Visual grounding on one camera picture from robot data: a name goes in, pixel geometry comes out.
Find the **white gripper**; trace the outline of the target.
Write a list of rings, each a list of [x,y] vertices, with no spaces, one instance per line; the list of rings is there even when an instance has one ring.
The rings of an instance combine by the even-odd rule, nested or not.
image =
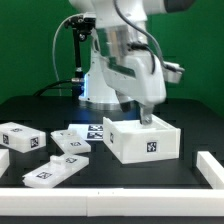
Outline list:
[[[133,100],[145,106],[157,105],[166,98],[166,88],[163,71],[158,58],[152,63],[149,54],[125,56],[122,65],[134,72],[133,76],[112,70],[105,58],[101,61],[101,69],[106,84],[117,93],[117,99],[123,112],[133,107]],[[142,125],[152,123],[153,109],[140,107],[140,122]]]

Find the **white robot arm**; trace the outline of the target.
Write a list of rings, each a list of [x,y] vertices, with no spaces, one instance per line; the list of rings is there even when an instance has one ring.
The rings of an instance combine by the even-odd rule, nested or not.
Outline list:
[[[166,99],[166,82],[177,83],[184,69],[163,58],[157,40],[146,29],[153,14],[181,12],[196,0],[68,0],[95,17],[101,69],[121,108],[140,106],[140,123],[152,123],[154,106]]]

